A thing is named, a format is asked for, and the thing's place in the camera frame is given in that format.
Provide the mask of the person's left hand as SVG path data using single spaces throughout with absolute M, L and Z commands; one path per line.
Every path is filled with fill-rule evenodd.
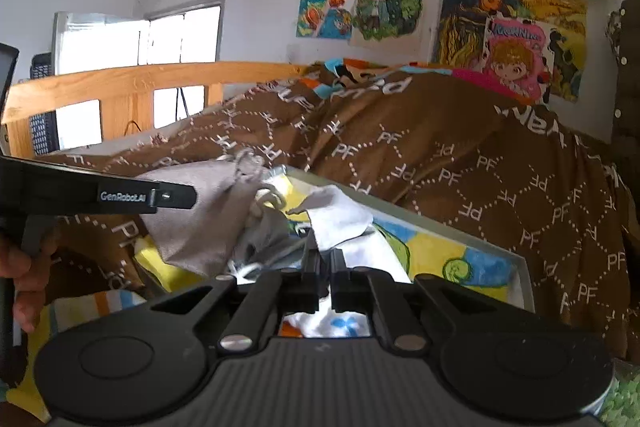
M 58 239 L 55 231 L 43 236 L 36 257 L 30 257 L 1 239 L 1 276 L 14 280 L 16 295 L 13 316 L 25 333 L 31 333 L 39 324 L 40 313 L 46 303 L 51 256 L 56 247 Z

